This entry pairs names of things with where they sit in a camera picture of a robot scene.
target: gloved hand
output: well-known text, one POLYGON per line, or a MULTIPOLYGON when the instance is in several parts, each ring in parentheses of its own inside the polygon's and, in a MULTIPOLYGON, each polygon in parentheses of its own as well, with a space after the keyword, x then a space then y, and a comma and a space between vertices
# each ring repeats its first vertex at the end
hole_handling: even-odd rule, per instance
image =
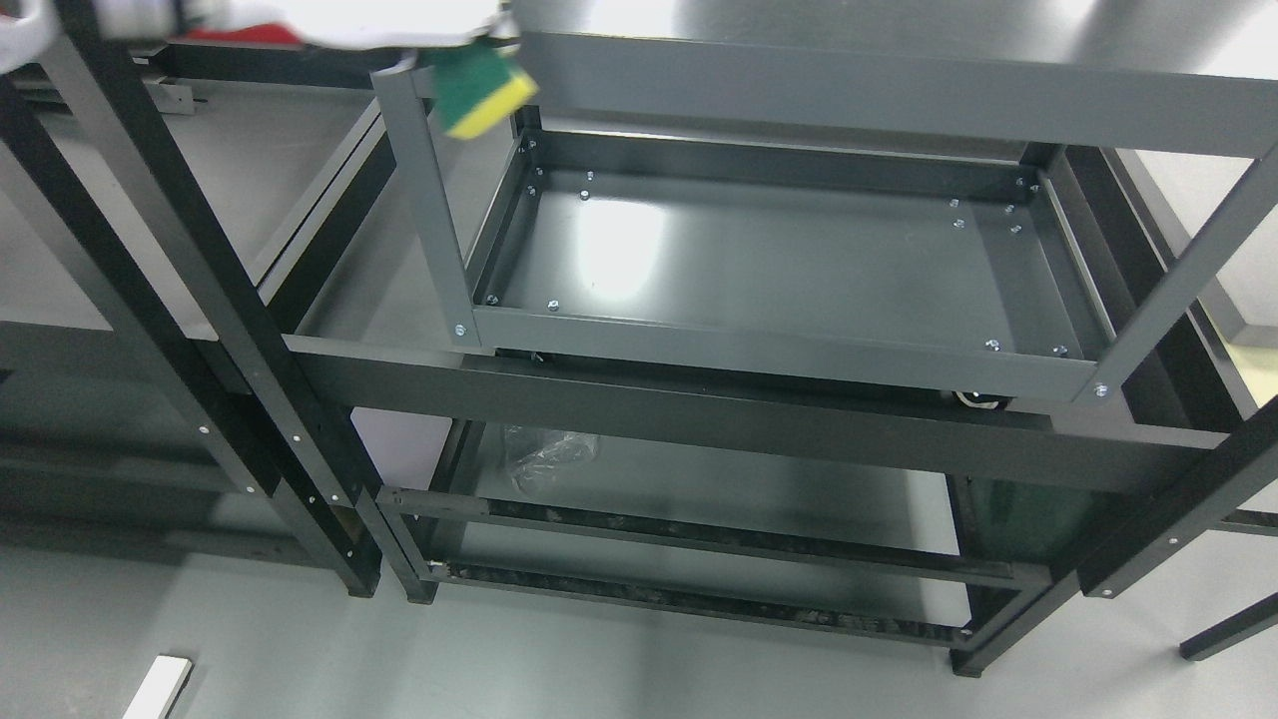
POLYGON ((35 61, 61 29, 49 0, 22 0, 20 13, 0 15, 0 74, 35 61))

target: sponge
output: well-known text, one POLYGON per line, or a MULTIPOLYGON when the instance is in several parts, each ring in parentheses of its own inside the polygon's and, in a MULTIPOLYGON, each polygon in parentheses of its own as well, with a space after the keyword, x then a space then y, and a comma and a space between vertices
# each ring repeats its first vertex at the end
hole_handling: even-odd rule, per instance
POLYGON ((431 51, 435 110, 450 137, 472 139, 521 107, 537 83, 484 41, 431 51))

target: metal frame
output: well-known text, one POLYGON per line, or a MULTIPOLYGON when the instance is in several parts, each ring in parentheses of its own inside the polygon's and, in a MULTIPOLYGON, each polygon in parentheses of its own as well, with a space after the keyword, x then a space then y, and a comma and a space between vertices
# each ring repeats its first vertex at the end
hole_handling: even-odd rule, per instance
POLYGON ((423 590, 368 490, 380 485, 343 409, 320 401, 235 254, 124 47, 104 42, 92 8, 56 4, 65 33, 41 57, 86 134, 183 277, 281 443, 322 497, 353 507, 410 599, 423 590))
MULTIPOLYGON (((886 635, 889 639, 948 646, 953 650, 956 673, 979 676, 1007 647, 1074 596, 1080 585, 1095 586, 1098 579, 1109 581, 1114 576, 1121 576, 1125 584, 1135 581, 1157 564, 1166 552, 1166 543, 1158 544, 1158 540, 1166 539, 1162 533, 1167 526, 1177 527, 1177 531, 1181 527, 1195 530, 1213 526, 1237 507, 1237 503, 1229 506, 1228 501, 1249 494, 1247 490, 1255 488, 1259 478, 1270 471, 1274 447, 1278 447, 1278 423, 1274 421, 1278 405, 1261 410, 1236 430, 1250 411, 1236 407, 1236 415, 1231 416, 1231 412, 1222 409, 1227 402, 1219 400, 1220 386, 1228 386, 1228 379, 1222 381, 1220 386, 1208 383, 1210 387, 1199 391, 1217 396, 1212 401, 1214 406, 1204 411, 1199 396, 1186 390, 1189 378, 1171 367, 1169 354, 1155 355, 1150 365, 1135 369, 1159 337, 1163 337, 1162 345, 1168 352, 1178 345, 1196 346, 1203 354, 1195 359, 1197 367, 1219 369, 1213 354, 1210 327, 1201 322, 1201 317, 1195 317, 1191 312, 1189 323, 1181 324, 1186 331, 1173 331, 1166 337, 1163 329, 1167 327, 1163 324, 1171 326, 1181 317, 1185 307, 1191 304, 1197 277, 1223 261, 1222 254, 1228 253, 1229 243, 1237 239, 1238 230, 1256 218, 1261 195, 1274 180, 1265 163, 1255 165, 1246 180, 1231 193, 1231 199, 1195 240, 1199 249, 1194 250, 1192 257, 1189 253, 1185 255, 1187 262, 1182 258, 1171 271, 1158 268, 1148 294, 1139 286, 1139 277, 1134 278, 1132 266, 1148 268, 1149 258, 1113 255, 1120 239, 1113 236, 1114 230, 1108 226, 1107 215, 1130 212, 1130 206, 1097 207, 1097 216, 1091 221, 1102 236, 1102 244, 1108 245, 1103 252, 1094 250, 1095 245, 1089 244, 1086 231, 1077 232, 1079 255, 1082 257, 1085 268, 1102 275, 1102 278, 1112 280, 1098 281, 1097 292, 1102 296, 1107 292, 1118 296, 1126 294, 1128 300, 1143 300, 1140 305, 1144 309, 1132 309, 1122 327, 1125 332, 1135 328, 1136 333, 1128 335, 1134 338, 1123 340, 1121 333, 1120 344, 1116 345, 1121 346, 1121 351, 1100 359, 1100 367, 1105 372, 1113 372, 1113 375, 1104 375, 1104 379, 1116 386, 1113 395, 1117 395, 1117 386, 1130 374, 1128 400, 1139 406, 1134 415, 1166 412, 1173 418, 1168 421, 1169 427, 1107 424, 1093 421, 1091 418, 1084 420, 1086 427, 1079 427, 1071 425, 1067 418, 1049 415, 943 409, 937 406, 934 397, 923 397, 928 393, 897 388, 652 367, 607 359, 562 356, 551 363, 534 364, 515 356, 390 350, 321 337, 281 335, 280 326, 270 315, 244 267, 230 249, 198 185, 190 178, 189 169, 162 123, 157 121, 155 109, 141 91, 135 74, 125 72, 127 56, 118 47, 96 40, 87 5, 75 0, 60 0, 59 9, 64 26, 72 33, 72 41, 64 38, 51 50, 46 63, 50 75, 75 114, 84 120, 86 129, 129 190, 147 223, 161 238, 166 254, 215 324, 220 337, 220 345, 215 346, 225 347, 229 365, 229 369, 224 365, 222 373, 230 375, 231 381, 235 379, 234 375, 240 375, 242 392, 250 393, 245 400, 259 402, 263 407, 263 421, 273 425, 275 434, 282 438, 281 447, 290 450, 281 453, 280 462, 293 464, 299 473, 313 478, 326 496, 332 492, 336 499, 331 502, 354 506, 359 518, 368 526, 371 538, 387 553, 392 570, 412 600, 429 602, 438 582, 481 584, 864 636, 886 635), (1136 382, 1145 370, 1153 381, 1136 382), (1145 387, 1132 386, 1134 382, 1145 387), (1148 398, 1154 398, 1155 405, 1159 405, 1150 412, 1150 405, 1145 402, 1148 398), (919 469, 944 473, 955 479, 979 476, 1122 493, 1134 498, 1150 498, 1150 512, 1145 517, 1127 517, 1126 524, 1122 518, 1107 517, 1104 525, 1098 524, 1080 533, 1076 547, 1051 568, 1034 567, 1022 572, 1029 579, 1011 568, 1005 573, 984 561, 979 538, 971 534, 973 529, 967 526, 961 511, 960 496, 955 496, 956 530, 964 538, 962 557, 958 559, 803 541, 791 545, 797 549, 783 552, 785 547, 781 545, 786 540, 803 538, 781 536, 759 538, 759 547, 728 548, 736 553, 773 553, 773 557, 855 562, 861 566, 868 563, 893 572, 918 575, 925 571, 965 582, 974 580, 975 586, 969 598, 976 624, 967 627, 971 636, 960 630, 958 637, 962 639, 958 639, 953 627, 441 562, 438 558, 449 557, 449 543, 455 538, 446 536, 445 525, 449 522, 423 522, 423 510, 450 517, 456 516, 450 513, 460 513, 468 521, 519 524, 537 531, 607 533, 610 539, 627 541, 688 541, 672 539, 676 529, 700 533, 698 541, 704 543, 702 547, 722 549, 743 538, 731 529, 686 525, 675 527, 653 518, 598 513, 574 515, 566 520, 567 516, 561 516, 560 521, 555 521, 550 515, 555 508, 527 503, 495 506, 474 499, 459 501, 454 496, 464 496, 465 490, 451 487, 456 467, 451 461, 441 464, 441 473, 436 478, 438 481, 432 483, 429 493, 385 490, 345 416, 344 409, 354 406, 919 469), (405 520, 394 502, 396 498, 405 501, 400 506, 412 504, 417 508, 419 518, 412 522, 405 520), (382 512, 387 506, 392 510, 390 516, 382 512), (644 531, 625 533, 622 536, 615 530, 599 527, 601 521, 607 525, 610 520, 638 524, 644 531), (1015 587, 985 586, 988 582, 1021 581, 1026 584, 1015 587)), ((1222 83, 1214 78, 1192 75, 1081 72, 1059 66, 942 63, 925 59, 905 59, 886 66, 878 57, 858 55, 827 63, 824 60, 829 57, 826 52, 814 55, 794 47, 751 49, 740 45, 619 40, 561 34, 537 26, 525 29, 529 33, 525 36, 521 57, 542 82, 542 98, 550 105, 763 121, 792 121, 799 119, 796 112, 803 112, 806 123, 818 124, 1034 137, 1049 142, 1090 139, 1102 144, 1237 151, 1250 156, 1268 152, 1275 139, 1269 109, 1278 100, 1272 92, 1273 83, 1268 82, 1222 83), (596 51, 601 64, 589 73, 575 73, 555 61, 565 51, 596 51), (671 70, 670 77, 679 77, 681 73, 674 72, 676 68, 716 66, 718 63, 728 63, 745 70, 771 68, 759 77, 777 77, 772 73, 791 68, 796 72, 789 77, 808 79, 813 79, 808 72, 817 66, 820 73, 836 72, 842 78, 841 82, 847 77, 856 78, 858 87, 866 92, 849 95, 855 97, 855 102, 837 98, 813 114, 805 102, 789 106, 783 101, 760 105, 753 100, 751 93, 735 96, 718 91, 713 93, 714 100, 707 102, 704 96, 694 92, 698 88, 695 80, 679 92, 661 88, 657 96, 653 95, 657 91, 643 87, 622 87, 610 74, 642 66, 644 72, 665 68, 671 70), (849 72, 850 68, 858 72, 849 72), (919 102, 928 101, 927 93, 912 100, 914 105, 874 101, 888 96, 900 100, 897 92, 888 89, 896 87, 901 78, 919 80, 919 87, 938 79, 957 82, 960 87, 970 89, 970 93, 961 106, 952 107, 947 114, 916 111, 919 102), (1158 124, 1162 117, 1162 105, 1158 101, 1185 92, 1196 92, 1215 102, 1201 103, 1182 116, 1182 121, 1158 124), (1006 96, 1017 97, 1016 107, 989 124, 988 112, 982 110, 982 103, 992 97, 1006 96), (1143 105, 1144 101, 1149 101, 1148 106, 1143 105), (1240 111, 1249 107, 1255 111, 1240 111), (1072 112, 1086 114, 1080 117, 1072 112), (1223 117, 1228 117, 1231 126, 1238 132, 1214 132, 1215 126, 1223 124, 1223 117)), ((749 72, 741 77, 749 77, 751 82, 757 79, 749 72)), ((437 285, 460 290, 441 291, 441 300, 446 310, 459 312, 460 319, 455 323, 463 327, 458 332, 463 344, 481 345, 481 341, 486 341, 483 326, 475 322, 482 324, 486 313, 491 317, 497 310, 475 308, 473 303, 470 276, 466 275, 468 268, 458 250, 426 123, 426 109, 420 100, 427 87, 408 63, 374 73, 373 86, 381 97, 390 140, 409 162, 405 166, 406 174, 417 178, 418 189, 428 190, 423 195, 424 201, 418 203, 418 222, 431 258, 431 272, 436 276, 437 285)), ((790 92, 787 87, 780 89, 782 93, 790 92)), ((527 109, 515 117, 519 132, 535 129, 539 121, 535 109, 527 109)), ((519 148, 520 146, 512 147, 512 153, 518 153, 519 148)), ((1031 160, 1056 167, 1061 165, 1062 157, 1068 156, 1070 151, 1039 152, 1031 160)), ((1148 235, 1148 227, 1143 227, 1141 234, 1148 235)), ((1148 236, 1123 236, 1121 240, 1137 240, 1139 244, 1145 238, 1148 236)), ((1111 301, 1105 299, 1104 303, 1107 312, 1113 313, 1111 301)), ((26 332, 31 340, 41 335, 38 328, 15 331, 26 332)), ((74 333, 92 342, 105 338, 102 332, 95 329, 74 333)), ((82 361, 64 349, 50 347, 49 361, 78 367, 82 361)), ((41 355, 29 350, 29 346, 10 350, 0 345, 0 355, 14 356, 19 363, 38 363, 41 355)), ((213 349, 201 349, 201 354, 221 356, 213 349)), ((1001 369, 997 364, 1006 363, 1006 358, 994 358, 993 361, 996 365, 992 372, 996 372, 1001 369)), ((1051 358, 1047 361, 1057 363, 1057 367, 1075 367, 1077 363, 1054 361, 1051 358)), ((137 373, 135 369, 119 365, 102 372, 137 373)), ((1086 383, 1081 386, 1085 391, 1089 387, 1086 383)), ((450 439, 450 457, 468 444, 464 438, 468 427, 464 421, 455 425, 456 435, 450 439)), ((1187 533, 1182 541, 1187 543, 1192 536, 1192 533, 1187 533)))
MULTIPOLYGON (((0 178, 5 193, 19 204, 111 323, 120 345, 146 368, 152 382, 189 423, 190 432, 202 437, 230 480, 216 489, 270 498, 272 508, 316 562, 332 568, 351 594, 372 595, 381 571, 381 549, 371 543, 351 541, 332 511, 313 502, 309 479, 296 473, 291 464, 281 465, 271 443, 254 437, 253 425, 230 401, 196 346, 183 336, 74 170, 5 78, 0 78, 0 112, 5 116, 0 128, 4 140, 0 178)), ((49 448, 40 455, 23 469, 47 470, 45 457, 49 455, 66 460, 66 453, 50 453, 49 448)), ((9 452, 5 457, 8 466, 18 460, 9 452)), ((81 471, 86 471, 83 462, 87 458, 77 460, 81 471)), ((153 473, 146 464, 115 464, 114 471, 132 479, 139 469, 153 473)), ((101 476, 102 471, 93 474, 101 476)), ((207 484, 207 475, 196 474, 194 479, 207 484)), ((189 479, 184 476, 184 484, 189 479)))

